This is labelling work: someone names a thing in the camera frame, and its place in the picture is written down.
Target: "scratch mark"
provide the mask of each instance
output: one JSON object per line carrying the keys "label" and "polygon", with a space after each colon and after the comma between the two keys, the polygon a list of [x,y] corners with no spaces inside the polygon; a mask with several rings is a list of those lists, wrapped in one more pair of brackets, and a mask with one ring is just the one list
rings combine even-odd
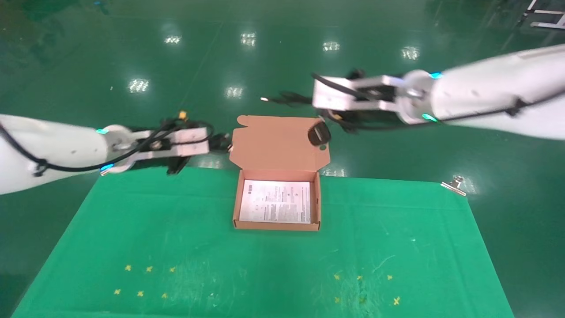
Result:
{"label": "scratch mark", "polygon": [[[335,253],[335,252],[337,252],[337,251],[339,251],[339,250],[340,250],[340,249],[339,249],[339,248],[337,248],[337,249],[335,249],[335,250],[331,251],[331,252],[330,252],[329,254],[331,254],[331,253]],[[318,261],[321,261],[321,260],[325,259],[326,257],[328,257],[328,256],[329,256],[329,254],[328,254],[328,255],[325,255],[325,256],[322,256],[322,257],[321,257],[321,258],[320,258],[320,259],[319,259]]]}
{"label": "scratch mark", "polygon": [[247,281],[247,271],[244,270],[243,268],[240,268],[239,273],[240,273],[240,277],[243,278],[244,281]]}
{"label": "scratch mark", "polygon": [[391,258],[393,258],[393,257],[395,257],[395,256],[396,256],[396,255],[390,255],[389,257],[387,257],[386,259],[384,259],[384,260],[381,262],[381,264],[379,264],[379,266],[377,266],[371,273],[374,273],[377,269],[381,268],[381,266],[382,266],[386,261],[388,261],[389,259],[391,259]]}
{"label": "scratch mark", "polygon": [[381,226],[383,227],[383,230],[385,230],[386,234],[389,235],[388,230],[385,228],[385,225],[382,221],[381,222]]}
{"label": "scratch mark", "polygon": [[316,297],[316,299],[314,299],[313,304],[316,304],[321,299],[323,291],[323,284],[320,284],[320,294],[318,295],[318,297]]}

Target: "instruction paper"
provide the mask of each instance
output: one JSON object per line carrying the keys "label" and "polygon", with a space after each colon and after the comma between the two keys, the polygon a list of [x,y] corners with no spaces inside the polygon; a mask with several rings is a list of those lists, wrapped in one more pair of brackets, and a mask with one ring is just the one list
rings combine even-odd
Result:
{"label": "instruction paper", "polygon": [[310,182],[245,180],[240,220],[310,224]]}

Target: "metal bracket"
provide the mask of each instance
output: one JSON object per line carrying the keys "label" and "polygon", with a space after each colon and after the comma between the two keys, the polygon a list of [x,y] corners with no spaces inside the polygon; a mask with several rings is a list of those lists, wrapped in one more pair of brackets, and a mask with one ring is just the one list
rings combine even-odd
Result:
{"label": "metal bracket", "polygon": [[325,84],[314,81],[314,95],[312,97],[312,105],[315,108],[339,110],[339,111],[352,111],[352,110],[383,110],[383,111],[396,111],[397,106],[394,101],[381,99],[383,94],[379,92],[379,88],[389,87],[389,90],[394,91],[396,88],[402,87],[404,81],[393,76],[381,75],[372,78],[334,78],[324,76],[325,79],[330,80],[336,84],[342,85],[356,91],[368,91],[375,95],[377,99],[369,101],[358,101],[355,97],[339,92]]}
{"label": "metal bracket", "polygon": [[461,186],[461,183],[464,181],[463,177],[461,177],[460,175],[458,175],[457,177],[453,178],[453,181],[447,183],[447,182],[442,182],[441,186],[451,190],[453,192],[455,192],[458,195],[461,196],[467,196],[467,194],[465,192],[463,192],[463,190],[461,190],[459,187]]}

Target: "metal clip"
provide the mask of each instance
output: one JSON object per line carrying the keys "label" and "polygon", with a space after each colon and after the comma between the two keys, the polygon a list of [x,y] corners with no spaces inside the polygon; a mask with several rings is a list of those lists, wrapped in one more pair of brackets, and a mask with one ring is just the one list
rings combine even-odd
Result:
{"label": "metal clip", "polygon": [[442,182],[441,186],[455,192],[458,195],[467,196],[467,194],[459,188],[463,181],[464,181],[463,177],[458,175],[457,177],[453,178],[453,181],[451,181],[450,183]]}

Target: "black cable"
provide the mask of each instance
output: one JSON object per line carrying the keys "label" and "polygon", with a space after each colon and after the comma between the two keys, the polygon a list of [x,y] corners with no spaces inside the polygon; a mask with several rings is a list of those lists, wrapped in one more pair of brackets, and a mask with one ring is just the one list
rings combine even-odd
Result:
{"label": "black cable", "polygon": [[[2,137],[4,137],[4,139],[16,150],[18,151],[22,156],[26,157],[27,159],[37,163],[38,165],[38,170],[40,170],[41,172],[47,170],[47,169],[53,169],[53,170],[58,170],[58,171],[65,171],[65,172],[85,172],[85,171],[91,171],[91,170],[97,170],[100,169],[104,166],[107,165],[111,165],[111,164],[115,164],[116,162],[119,162],[121,160],[124,160],[132,155],[134,155],[135,153],[139,152],[142,148],[146,147],[147,145],[149,145],[150,143],[153,143],[157,140],[162,140],[163,138],[165,138],[167,135],[171,134],[172,132],[176,131],[179,129],[178,126],[174,126],[172,128],[169,128],[167,131],[165,131],[164,134],[161,134],[157,137],[157,134],[159,134],[160,132],[163,132],[164,129],[166,127],[168,127],[171,124],[175,124],[179,121],[182,121],[180,119],[170,119],[165,121],[157,130],[154,130],[149,137],[147,137],[147,139],[145,139],[143,142],[139,143],[139,145],[137,145],[134,149],[130,150],[129,152],[122,154],[121,156],[114,158],[112,160],[108,160],[106,162],[103,162],[101,164],[98,165],[92,165],[92,166],[86,166],[86,167],[65,167],[65,166],[59,166],[59,165],[55,165],[55,164],[51,164],[49,162],[47,162],[47,160],[45,159],[39,159],[36,156],[32,155],[30,152],[28,152],[25,148],[23,148],[15,139],[14,137],[12,137],[12,135],[10,135],[10,133],[4,128],[4,126],[0,123],[0,135]],[[201,124],[205,127],[207,127],[210,130],[210,133],[208,133],[208,135],[206,137],[204,137],[201,140],[196,140],[196,141],[190,141],[187,143],[182,143],[182,144],[197,144],[197,143],[201,143],[204,141],[208,141],[208,139],[210,139],[212,137],[212,135],[214,134],[214,127],[206,122],[202,122],[202,121],[191,121],[189,123],[196,123],[196,124]]]}
{"label": "black cable", "polygon": [[288,91],[281,91],[279,92],[279,95],[280,97],[265,98],[263,100],[268,102],[274,102],[277,104],[285,104],[286,106],[289,106],[291,108],[299,107],[299,106],[294,106],[293,104],[303,104],[300,106],[312,105],[311,97],[302,96],[300,94],[294,92],[288,92]]}
{"label": "black cable", "polygon": [[340,91],[340,92],[342,92],[342,93],[346,93],[346,94],[351,95],[351,96],[353,96],[353,97],[362,98],[362,99],[366,99],[366,100],[370,100],[370,101],[371,101],[371,100],[375,100],[375,99],[378,98],[378,96],[373,96],[373,95],[371,95],[371,94],[359,92],[359,91],[356,91],[356,90],[351,89],[351,88],[349,88],[349,87],[345,87],[345,86],[343,86],[343,85],[341,85],[341,84],[337,84],[337,83],[335,83],[335,82],[333,82],[333,81],[330,81],[330,80],[328,80],[328,79],[325,79],[325,78],[321,77],[320,75],[318,75],[318,74],[316,74],[316,73],[312,73],[311,75],[312,75],[312,77],[313,77],[315,80],[317,80],[317,81],[319,81],[320,83],[326,85],[327,87],[333,88],[333,89],[335,89],[336,91]]}

